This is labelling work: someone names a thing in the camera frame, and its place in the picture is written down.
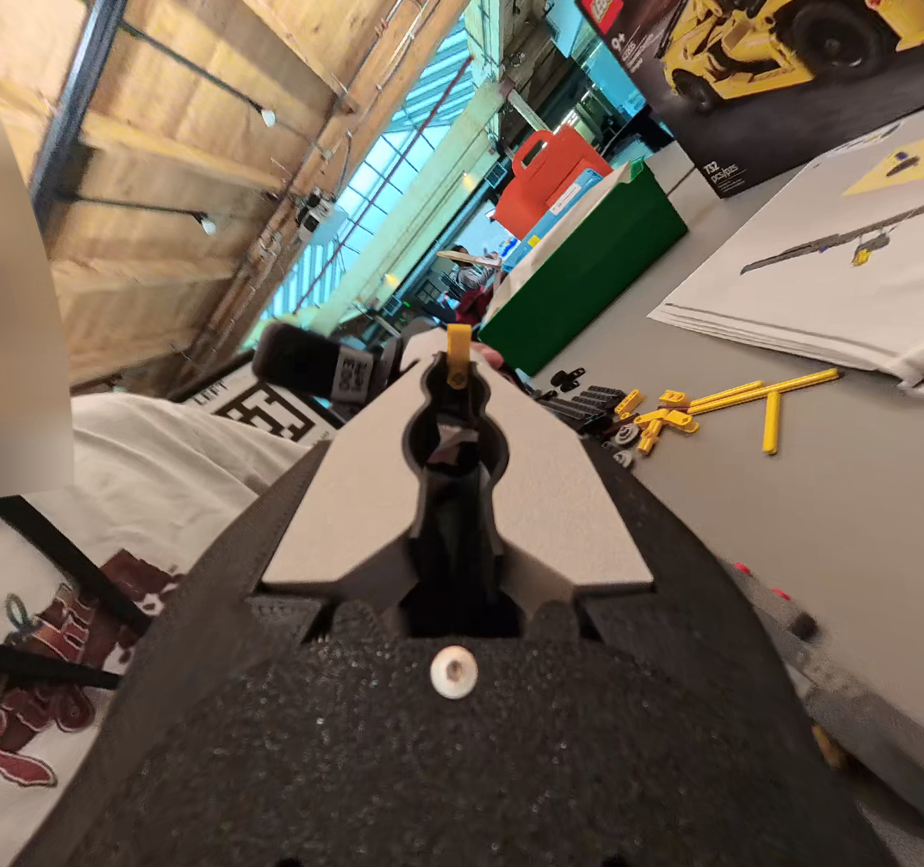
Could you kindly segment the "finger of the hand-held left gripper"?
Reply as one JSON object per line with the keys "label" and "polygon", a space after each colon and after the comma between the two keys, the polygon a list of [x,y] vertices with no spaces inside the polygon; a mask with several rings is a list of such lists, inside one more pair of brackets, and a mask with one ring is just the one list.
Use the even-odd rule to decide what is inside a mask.
{"label": "finger of the hand-held left gripper", "polygon": [[398,378],[411,376],[420,381],[434,368],[445,374],[447,347],[447,332],[443,328],[425,330],[410,336],[402,342]]}

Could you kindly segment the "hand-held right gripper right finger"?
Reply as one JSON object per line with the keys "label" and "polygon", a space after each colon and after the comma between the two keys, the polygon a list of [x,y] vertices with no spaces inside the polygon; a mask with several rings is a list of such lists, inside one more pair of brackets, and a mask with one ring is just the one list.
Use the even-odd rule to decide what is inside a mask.
{"label": "hand-held right gripper right finger", "polygon": [[654,577],[578,435],[485,362],[470,367],[488,586],[525,629],[549,603],[644,594]]}

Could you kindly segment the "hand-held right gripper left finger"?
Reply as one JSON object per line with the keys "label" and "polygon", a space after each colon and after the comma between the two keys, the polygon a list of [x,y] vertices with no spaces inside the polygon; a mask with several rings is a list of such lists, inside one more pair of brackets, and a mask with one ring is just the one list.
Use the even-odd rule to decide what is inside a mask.
{"label": "hand-held right gripper left finger", "polygon": [[425,472],[442,443],[445,353],[422,355],[335,437],[261,574],[271,596],[358,600],[408,634],[456,630],[453,562],[427,506]]}

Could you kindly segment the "short yellow lego beam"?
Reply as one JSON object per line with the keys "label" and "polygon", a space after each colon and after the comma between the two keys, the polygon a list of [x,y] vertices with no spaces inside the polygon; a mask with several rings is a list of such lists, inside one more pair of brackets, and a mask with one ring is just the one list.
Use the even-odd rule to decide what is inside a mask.
{"label": "short yellow lego beam", "polygon": [[446,382],[449,387],[456,390],[462,390],[468,386],[470,346],[471,326],[457,323],[447,327]]}

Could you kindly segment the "long grey lego beam assembly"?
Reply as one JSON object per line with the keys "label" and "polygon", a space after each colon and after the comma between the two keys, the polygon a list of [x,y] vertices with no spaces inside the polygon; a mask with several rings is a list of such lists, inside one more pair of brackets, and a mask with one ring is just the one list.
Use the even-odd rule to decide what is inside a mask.
{"label": "long grey lego beam assembly", "polygon": [[829,652],[818,621],[742,563],[721,560],[760,618],[810,718],[919,814],[923,727]]}

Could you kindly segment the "instruction booklet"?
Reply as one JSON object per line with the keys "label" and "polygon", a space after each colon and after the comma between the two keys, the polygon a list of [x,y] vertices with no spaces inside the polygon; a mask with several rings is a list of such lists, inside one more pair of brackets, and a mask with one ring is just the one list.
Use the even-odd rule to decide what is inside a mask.
{"label": "instruction booklet", "polygon": [[923,112],[815,157],[649,318],[921,396]]}

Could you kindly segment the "stack of long black lego beams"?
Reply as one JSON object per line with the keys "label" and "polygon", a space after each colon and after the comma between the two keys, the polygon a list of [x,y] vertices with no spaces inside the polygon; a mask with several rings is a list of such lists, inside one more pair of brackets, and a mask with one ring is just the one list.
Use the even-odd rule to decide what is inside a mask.
{"label": "stack of long black lego beams", "polygon": [[559,392],[553,388],[534,401],[577,434],[600,437],[618,427],[617,406],[626,397],[623,389],[591,386],[571,399]]}

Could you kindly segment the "cluster of yellow lego pieces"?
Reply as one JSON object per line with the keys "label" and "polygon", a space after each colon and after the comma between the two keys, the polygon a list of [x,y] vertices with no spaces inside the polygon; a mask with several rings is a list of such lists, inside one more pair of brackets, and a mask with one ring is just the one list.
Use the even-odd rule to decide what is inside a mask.
{"label": "cluster of yellow lego pieces", "polygon": [[774,457],[778,454],[782,439],[783,397],[792,392],[833,383],[842,376],[842,370],[831,367],[769,385],[756,380],[699,399],[690,399],[679,390],[668,389],[657,399],[651,411],[640,410],[645,397],[638,389],[634,389],[618,400],[611,414],[614,423],[619,422],[620,427],[628,427],[636,433],[629,445],[635,446],[639,454],[648,456],[657,446],[665,428],[677,433],[695,434],[699,431],[698,420],[704,415],[763,402],[761,452],[765,456]]}

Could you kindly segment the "lego set box with yellow car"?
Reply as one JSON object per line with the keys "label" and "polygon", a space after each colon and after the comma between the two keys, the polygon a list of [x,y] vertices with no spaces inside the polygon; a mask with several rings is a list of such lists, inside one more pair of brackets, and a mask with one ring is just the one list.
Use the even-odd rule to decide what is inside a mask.
{"label": "lego set box with yellow car", "polygon": [[720,197],[922,110],[923,0],[577,0]]}

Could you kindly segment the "black framed marker sign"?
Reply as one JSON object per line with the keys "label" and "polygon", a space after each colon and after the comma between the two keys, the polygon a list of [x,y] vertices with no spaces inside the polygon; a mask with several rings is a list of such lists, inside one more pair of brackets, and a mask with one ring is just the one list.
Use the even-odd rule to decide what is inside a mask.
{"label": "black framed marker sign", "polygon": [[168,399],[305,447],[333,437],[344,426],[344,419],[315,397],[260,379],[251,361],[251,352],[240,354]]}

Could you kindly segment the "white ceiling device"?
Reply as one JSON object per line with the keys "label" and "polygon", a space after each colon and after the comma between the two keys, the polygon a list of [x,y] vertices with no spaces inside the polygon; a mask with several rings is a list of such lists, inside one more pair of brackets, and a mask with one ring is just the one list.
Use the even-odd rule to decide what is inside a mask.
{"label": "white ceiling device", "polygon": [[327,245],[336,240],[347,219],[332,193],[314,187],[296,203],[296,237],[306,244]]}

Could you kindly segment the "white paper sheet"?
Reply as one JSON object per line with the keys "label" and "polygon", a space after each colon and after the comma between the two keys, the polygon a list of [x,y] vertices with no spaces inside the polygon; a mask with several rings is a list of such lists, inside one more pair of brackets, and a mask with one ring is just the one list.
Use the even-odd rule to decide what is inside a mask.
{"label": "white paper sheet", "polygon": [[535,248],[526,250],[515,262],[514,268],[507,273],[500,288],[496,291],[487,313],[482,320],[487,325],[512,298],[524,288],[528,280],[551,259],[552,255],[572,237],[583,221],[606,200],[608,195],[624,183],[630,183],[635,177],[633,172],[638,165],[628,161],[604,178],[596,187],[584,195],[566,213],[561,220],[541,239]]}

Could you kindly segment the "green plastic bin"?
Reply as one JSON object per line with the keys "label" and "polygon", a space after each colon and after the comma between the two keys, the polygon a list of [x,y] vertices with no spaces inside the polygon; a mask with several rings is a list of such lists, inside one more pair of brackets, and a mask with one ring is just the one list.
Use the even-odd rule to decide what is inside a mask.
{"label": "green plastic bin", "polygon": [[535,376],[687,234],[644,160],[487,325],[479,342]]}

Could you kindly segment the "light blue package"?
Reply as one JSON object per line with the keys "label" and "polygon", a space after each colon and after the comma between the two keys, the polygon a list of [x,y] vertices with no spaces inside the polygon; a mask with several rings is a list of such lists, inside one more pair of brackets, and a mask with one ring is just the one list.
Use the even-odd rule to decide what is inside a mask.
{"label": "light blue package", "polygon": [[534,224],[523,240],[525,248],[528,250],[535,248],[575,203],[596,187],[603,178],[604,176],[597,170],[584,168]]}

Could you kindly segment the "orange plastic case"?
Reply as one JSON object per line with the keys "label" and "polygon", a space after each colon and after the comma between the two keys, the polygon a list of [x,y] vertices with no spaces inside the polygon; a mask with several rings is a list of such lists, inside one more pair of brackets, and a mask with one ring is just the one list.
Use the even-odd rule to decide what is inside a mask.
{"label": "orange plastic case", "polygon": [[548,213],[560,215],[588,183],[594,186],[613,168],[571,125],[539,130],[517,150],[512,180],[502,190],[493,218],[520,240],[527,239]]}

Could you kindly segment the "black ceiling pipe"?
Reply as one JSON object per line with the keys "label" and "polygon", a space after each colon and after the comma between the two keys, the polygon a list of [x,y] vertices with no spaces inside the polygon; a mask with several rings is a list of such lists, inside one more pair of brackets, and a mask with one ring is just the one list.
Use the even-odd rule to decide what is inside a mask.
{"label": "black ceiling pipe", "polygon": [[128,0],[90,0],[64,86],[32,171],[29,195],[45,234],[71,152],[109,59]]}

